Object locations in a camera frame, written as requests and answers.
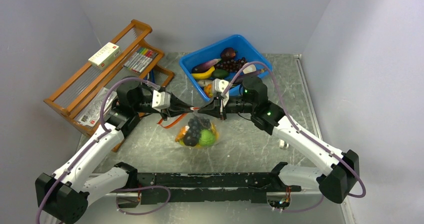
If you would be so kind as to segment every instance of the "bunch of grapes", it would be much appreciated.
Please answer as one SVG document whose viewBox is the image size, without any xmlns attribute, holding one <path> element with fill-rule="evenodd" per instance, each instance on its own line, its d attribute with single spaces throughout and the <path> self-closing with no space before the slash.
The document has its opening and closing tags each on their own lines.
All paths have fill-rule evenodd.
<svg viewBox="0 0 424 224">
<path fill-rule="evenodd" d="M 242 57 L 238 60 L 231 59 L 216 64 L 216 68 L 225 70 L 229 73 L 238 72 L 242 68 L 242 66 L 246 64 L 246 62 L 247 61 L 245 57 Z"/>
<path fill-rule="evenodd" d="M 211 121 L 204 117 L 195 116 L 188 121 L 188 131 L 182 141 L 186 146 L 194 147 L 199 143 L 201 131 L 211 128 Z"/>
</svg>

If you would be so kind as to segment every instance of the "wooden rack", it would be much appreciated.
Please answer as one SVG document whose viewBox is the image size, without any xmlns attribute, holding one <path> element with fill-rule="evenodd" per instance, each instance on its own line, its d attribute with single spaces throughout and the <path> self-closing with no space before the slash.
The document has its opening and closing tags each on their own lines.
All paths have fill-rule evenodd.
<svg viewBox="0 0 424 224">
<path fill-rule="evenodd" d="M 97 93 L 108 84 L 124 67 L 124 63 L 139 48 L 148 48 L 157 53 L 157 56 L 138 76 L 145 78 L 149 72 L 155 70 L 167 76 L 165 81 L 160 84 L 166 87 L 174 78 L 174 73 L 160 65 L 158 61 L 164 57 L 164 52 L 149 45 L 144 38 L 152 32 L 152 28 L 141 21 L 133 19 L 131 23 L 125 27 L 110 42 L 116 44 L 129 31 L 133 31 L 135 40 L 111 63 L 105 70 L 100 71 L 87 62 L 81 69 L 71 76 L 59 89 L 57 89 L 44 102 L 61 115 L 65 120 L 71 123 L 82 134 L 91 137 L 99 126 L 96 123 L 94 127 L 81 125 L 75 118 L 90 103 Z M 117 145 L 113 151 L 116 152 L 122 143 Z"/>
</svg>

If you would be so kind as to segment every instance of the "robotic arm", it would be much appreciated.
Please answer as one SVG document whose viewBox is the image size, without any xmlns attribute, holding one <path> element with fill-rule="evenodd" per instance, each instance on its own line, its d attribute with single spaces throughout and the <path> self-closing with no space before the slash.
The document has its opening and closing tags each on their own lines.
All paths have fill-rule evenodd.
<svg viewBox="0 0 424 224">
<path fill-rule="evenodd" d="M 294 128 L 283 109 L 268 100 L 267 86 L 258 77 L 246 78 L 241 96 L 222 96 L 229 83 L 215 80 L 215 97 L 198 112 L 225 120 L 227 114 L 250 113 L 251 121 L 260 130 L 284 140 L 301 151 L 316 167 L 293 166 L 278 163 L 271 172 L 254 173 L 139 173 L 126 163 L 116 164 L 110 171 L 95 178 L 90 175 L 109 151 L 121 143 L 140 122 L 139 113 L 157 113 L 163 119 L 193 112 L 193 107 L 179 100 L 164 88 L 151 90 L 138 81 L 121 84 L 117 101 L 112 105 L 105 123 L 111 132 L 104 133 L 101 127 L 67 163 L 52 175 L 41 174 L 35 182 L 38 205 L 40 206 L 54 182 L 64 172 L 67 175 L 53 189 L 43 210 L 66 224 L 75 223 L 87 207 L 104 195 L 117 189 L 133 189 L 140 186 L 163 185 L 171 190 L 170 202 L 201 201 L 251 201 L 267 203 L 266 193 L 284 192 L 287 187 L 298 192 L 302 188 L 319 189 L 332 202 L 342 203 L 356 183 L 355 177 L 341 163 L 323 151 L 311 140 L 300 134 L 307 132 L 295 122 Z M 330 146 L 315 137 L 332 153 L 342 159 L 359 174 L 358 155 L 349 150 Z M 68 171 L 73 161 L 81 159 Z M 155 204 L 165 199 L 164 191 L 143 192 L 142 204 Z"/>
</svg>

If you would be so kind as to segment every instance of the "pack of markers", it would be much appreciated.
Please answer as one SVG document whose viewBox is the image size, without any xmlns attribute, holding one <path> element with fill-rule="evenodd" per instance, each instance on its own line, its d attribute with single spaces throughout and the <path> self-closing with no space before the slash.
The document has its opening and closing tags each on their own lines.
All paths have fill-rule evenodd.
<svg viewBox="0 0 424 224">
<path fill-rule="evenodd" d="M 156 55 L 158 55 L 156 52 L 145 47 L 140 47 L 140 49 L 135 51 L 123 66 L 133 72 L 142 73 L 153 59 L 155 59 Z"/>
</svg>

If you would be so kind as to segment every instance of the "green ball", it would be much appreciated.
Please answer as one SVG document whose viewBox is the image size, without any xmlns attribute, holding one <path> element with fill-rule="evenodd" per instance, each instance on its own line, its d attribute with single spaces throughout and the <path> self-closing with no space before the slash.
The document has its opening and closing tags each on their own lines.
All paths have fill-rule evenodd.
<svg viewBox="0 0 424 224">
<path fill-rule="evenodd" d="M 200 132 L 199 145 L 202 147 L 213 146 L 216 141 L 215 135 L 212 131 L 205 129 Z"/>
</svg>

